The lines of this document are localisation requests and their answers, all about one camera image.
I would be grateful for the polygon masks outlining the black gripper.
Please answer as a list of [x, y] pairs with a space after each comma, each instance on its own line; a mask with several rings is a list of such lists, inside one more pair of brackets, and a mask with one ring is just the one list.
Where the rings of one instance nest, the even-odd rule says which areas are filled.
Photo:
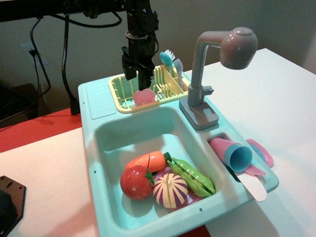
[[156, 53], [156, 39], [153, 35], [134, 36], [126, 34], [128, 46], [123, 46], [122, 67], [127, 80], [136, 77], [138, 71], [139, 90], [151, 86], [151, 74], [155, 68], [152, 57]]

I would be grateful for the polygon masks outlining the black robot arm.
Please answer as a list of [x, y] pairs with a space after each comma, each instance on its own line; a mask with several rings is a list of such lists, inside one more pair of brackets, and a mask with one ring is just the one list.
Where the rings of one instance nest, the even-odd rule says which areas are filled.
[[148, 0], [2, 0], [2, 22], [53, 16], [68, 23], [70, 14], [83, 13], [91, 19], [102, 13], [126, 12], [128, 46], [122, 47], [122, 67], [127, 80], [138, 79], [139, 90], [151, 86], [155, 66], [152, 58], [158, 51], [158, 15]]

